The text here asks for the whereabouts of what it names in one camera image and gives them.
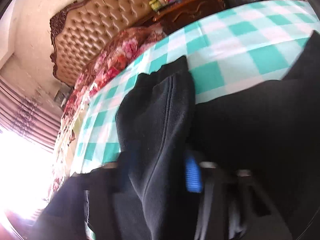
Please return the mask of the black fleece pants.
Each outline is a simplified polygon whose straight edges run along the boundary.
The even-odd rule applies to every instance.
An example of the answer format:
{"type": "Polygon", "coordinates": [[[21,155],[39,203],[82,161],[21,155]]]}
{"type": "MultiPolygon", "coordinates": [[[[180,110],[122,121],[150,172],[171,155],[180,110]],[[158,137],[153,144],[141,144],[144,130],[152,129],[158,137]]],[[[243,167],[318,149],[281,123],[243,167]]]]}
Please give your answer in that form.
{"type": "Polygon", "coordinates": [[[69,178],[31,239],[319,239],[319,33],[280,80],[199,104],[194,82],[185,56],[140,74],[118,160],[69,178]]]}

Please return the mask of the red floral quilt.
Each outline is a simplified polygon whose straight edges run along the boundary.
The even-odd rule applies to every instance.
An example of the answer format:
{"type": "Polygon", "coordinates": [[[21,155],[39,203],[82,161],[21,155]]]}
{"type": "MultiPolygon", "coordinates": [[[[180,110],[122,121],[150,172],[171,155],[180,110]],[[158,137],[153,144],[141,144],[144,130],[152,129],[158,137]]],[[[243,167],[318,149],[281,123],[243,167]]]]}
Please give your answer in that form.
{"type": "Polygon", "coordinates": [[[82,124],[79,117],[87,111],[91,98],[131,62],[165,37],[164,27],[160,23],[149,27],[127,28],[112,38],[81,71],[61,117],[60,130],[53,151],[56,163],[49,199],[52,199],[64,179],[69,176],[67,155],[70,153],[74,156],[75,143],[79,137],[79,132],[74,130],[82,124]]]}

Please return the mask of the teal white checkered cloth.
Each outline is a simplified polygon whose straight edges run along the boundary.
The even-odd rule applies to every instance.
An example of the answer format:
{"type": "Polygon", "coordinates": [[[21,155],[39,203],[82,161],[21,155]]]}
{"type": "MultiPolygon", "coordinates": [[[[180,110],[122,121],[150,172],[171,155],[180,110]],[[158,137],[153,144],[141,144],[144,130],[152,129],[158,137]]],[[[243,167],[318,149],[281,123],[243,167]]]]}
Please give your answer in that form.
{"type": "Polygon", "coordinates": [[[90,101],[71,172],[87,173],[117,158],[116,111],[139,74],[155,72],[185,55],[196,102],[202,103],[281,79],[313,31],[319,31],[319,18],[308,2],[272,0],[228,9],[172,33],[90,101]]]}

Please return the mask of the dark wooden nightstand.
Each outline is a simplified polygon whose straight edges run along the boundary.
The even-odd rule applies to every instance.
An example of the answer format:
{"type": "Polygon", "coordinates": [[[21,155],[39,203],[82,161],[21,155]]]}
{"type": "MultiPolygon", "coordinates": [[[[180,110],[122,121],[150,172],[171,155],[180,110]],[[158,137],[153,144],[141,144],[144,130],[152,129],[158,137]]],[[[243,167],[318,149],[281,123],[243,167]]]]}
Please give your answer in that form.
{"type": "Polygon", "coordinates": [[[151,12],[137,23],[135,27],[149,27],[159,23],[169,35],[204,17],[226,9],[224,0],[181,0],[169,5],[159,12],[151,12]]]}

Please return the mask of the yellow lidded jar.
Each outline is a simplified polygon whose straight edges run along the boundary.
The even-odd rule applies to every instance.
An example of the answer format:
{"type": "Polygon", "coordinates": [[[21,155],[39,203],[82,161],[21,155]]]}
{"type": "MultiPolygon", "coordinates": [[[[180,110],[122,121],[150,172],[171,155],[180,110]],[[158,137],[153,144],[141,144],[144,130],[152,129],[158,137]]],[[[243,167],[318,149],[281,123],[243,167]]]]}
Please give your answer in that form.
{"type": "Polygon", "coordinates": [[[151,9],[155,12],[159,11],[159,9],[161,9],[161,7],[162,7],[159,0],[151,0],[149,2],[149,5],[150,5],[151,9]]]}

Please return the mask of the pink pleated curtain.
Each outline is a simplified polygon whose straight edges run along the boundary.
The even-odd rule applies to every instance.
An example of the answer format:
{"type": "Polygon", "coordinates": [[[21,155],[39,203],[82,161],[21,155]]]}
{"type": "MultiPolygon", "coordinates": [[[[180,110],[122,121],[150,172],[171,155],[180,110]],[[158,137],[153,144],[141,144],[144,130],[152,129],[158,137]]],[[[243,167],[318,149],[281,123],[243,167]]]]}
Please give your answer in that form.
{"type": "Polygon", "coordinates": [[[60,130],[60,117],[1,78],[1,130],[12,131],[52,153],[60,130]]]}

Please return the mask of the tufted tan leather headboard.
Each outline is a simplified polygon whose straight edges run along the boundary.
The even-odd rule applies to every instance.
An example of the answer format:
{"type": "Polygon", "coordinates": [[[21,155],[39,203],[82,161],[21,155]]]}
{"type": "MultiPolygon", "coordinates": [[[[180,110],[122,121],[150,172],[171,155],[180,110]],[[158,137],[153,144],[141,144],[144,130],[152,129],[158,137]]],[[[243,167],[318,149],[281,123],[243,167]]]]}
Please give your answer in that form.
{"type": "Polygon", "coordinates": [[[82,0],[50,19],[53,76],[74,87],[85,66],[120,31],[152,23],[151,0],[82,0]]]}

